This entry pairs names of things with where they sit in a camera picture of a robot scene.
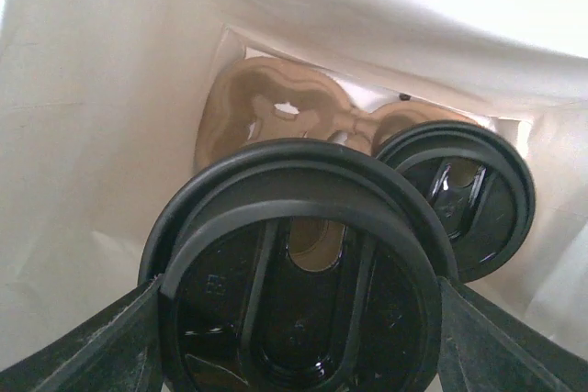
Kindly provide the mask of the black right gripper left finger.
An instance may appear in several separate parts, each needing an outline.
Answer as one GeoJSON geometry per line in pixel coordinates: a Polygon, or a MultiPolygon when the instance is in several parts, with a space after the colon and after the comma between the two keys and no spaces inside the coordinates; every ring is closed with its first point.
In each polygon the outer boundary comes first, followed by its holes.
{"type": "Polygon", "coordinates": [[[1,372],[3,391],[160,391],[159,275],[1,372]]]}

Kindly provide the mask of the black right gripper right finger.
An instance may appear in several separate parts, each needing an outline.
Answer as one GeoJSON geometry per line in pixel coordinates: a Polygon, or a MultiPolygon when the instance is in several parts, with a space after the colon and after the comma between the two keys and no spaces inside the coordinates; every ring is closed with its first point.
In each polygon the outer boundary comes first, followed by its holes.
{"type": "Polygon", "coordinates": [[[457,280],[438,279],[445,391],[585,391],[587,362],[457,280]]]}

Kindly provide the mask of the black plastic cup lid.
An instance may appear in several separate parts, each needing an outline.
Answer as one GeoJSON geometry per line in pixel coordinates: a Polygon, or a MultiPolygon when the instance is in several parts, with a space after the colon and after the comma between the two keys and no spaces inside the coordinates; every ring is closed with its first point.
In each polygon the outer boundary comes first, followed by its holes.
{"type": "Polygon", "coordinates": [[[434,210],[461,281],[495,272],[526,240],[535,185],[526,162],[503,137],[468,122],[431,121],[387,138],[376,156],[434,210]]]}

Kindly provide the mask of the brown pulp cup carrier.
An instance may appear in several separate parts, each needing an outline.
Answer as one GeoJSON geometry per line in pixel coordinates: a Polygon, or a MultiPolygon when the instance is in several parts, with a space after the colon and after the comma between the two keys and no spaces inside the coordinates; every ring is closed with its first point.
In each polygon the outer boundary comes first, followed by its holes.
{"type": "Polygon", "coordinates": [[[458,112],[409,99],[372,112],[355,106],[334,79],[300,63],[242,59],[219,73],[198,127],[195,163],[202,169],[265,140],[334,141],[374,156],[392,135],[429,121],[469,122],[458,112]]]}

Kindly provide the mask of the brown paper takeout bag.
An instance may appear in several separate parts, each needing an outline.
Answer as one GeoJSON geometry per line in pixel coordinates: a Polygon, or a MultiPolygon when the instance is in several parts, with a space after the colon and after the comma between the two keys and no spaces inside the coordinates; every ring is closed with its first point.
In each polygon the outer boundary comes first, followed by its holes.
{"type": "Polygon", "coordinates": [[[477,289],[587,354],[587,0],[1,0],[1,364],[130,291],[242,41],[473,113],[537,187],[477,289]]]}

